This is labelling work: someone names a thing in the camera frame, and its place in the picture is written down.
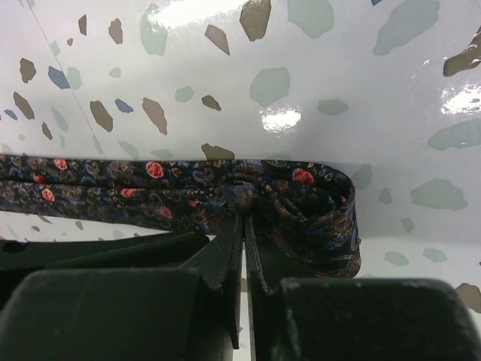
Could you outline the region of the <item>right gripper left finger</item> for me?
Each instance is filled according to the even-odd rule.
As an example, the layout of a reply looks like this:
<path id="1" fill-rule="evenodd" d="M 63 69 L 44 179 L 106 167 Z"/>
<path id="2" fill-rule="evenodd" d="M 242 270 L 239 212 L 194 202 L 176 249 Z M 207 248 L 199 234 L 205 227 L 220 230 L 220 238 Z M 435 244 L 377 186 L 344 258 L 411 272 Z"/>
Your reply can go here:
<path id="1" fill-rule="evenodd" d="M 230 360 L 239 347 L 242 218 L 185 262 L 1 277 L 3 360 Z"/>

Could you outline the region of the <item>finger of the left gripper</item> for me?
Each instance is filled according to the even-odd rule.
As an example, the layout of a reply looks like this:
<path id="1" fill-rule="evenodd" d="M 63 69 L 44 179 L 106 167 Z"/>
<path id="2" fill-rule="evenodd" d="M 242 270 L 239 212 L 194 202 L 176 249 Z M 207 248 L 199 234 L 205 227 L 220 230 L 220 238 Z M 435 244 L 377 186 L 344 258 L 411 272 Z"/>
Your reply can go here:
<path id="1" fill-rule="evenodd" d="M 197 232 L 113 241 L 1 242 L 1 277 L 24 278 L 51 268 L 143 268 L 180 264 L 209 243 Z"/>

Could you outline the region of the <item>navy floral paisley tie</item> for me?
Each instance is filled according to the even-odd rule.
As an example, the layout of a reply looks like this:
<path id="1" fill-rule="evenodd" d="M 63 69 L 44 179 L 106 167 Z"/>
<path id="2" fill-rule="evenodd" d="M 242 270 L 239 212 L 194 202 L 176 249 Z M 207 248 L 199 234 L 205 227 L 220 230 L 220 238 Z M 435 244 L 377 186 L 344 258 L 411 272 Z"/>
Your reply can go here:
<path id="1" fill-rule="evenodd" d="M 250 215 L 318 276 L 351 278 L 361 267 L 355 186 L 343 172 L 316 162 L 5 154 L 1 209 L 209 235 L 233 215 Z"/>

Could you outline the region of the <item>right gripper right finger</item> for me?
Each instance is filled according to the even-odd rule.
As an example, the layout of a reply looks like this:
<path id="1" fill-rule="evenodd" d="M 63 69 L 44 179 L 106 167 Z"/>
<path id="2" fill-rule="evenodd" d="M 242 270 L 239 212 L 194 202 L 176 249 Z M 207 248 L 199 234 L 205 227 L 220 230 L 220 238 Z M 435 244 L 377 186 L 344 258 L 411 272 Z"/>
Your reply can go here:
<path id="1" fill-rule="evenodd" d="M 316 278 L 244 222 L 254 360 L 478 360 L 460 296 L 424 278 Z"/>

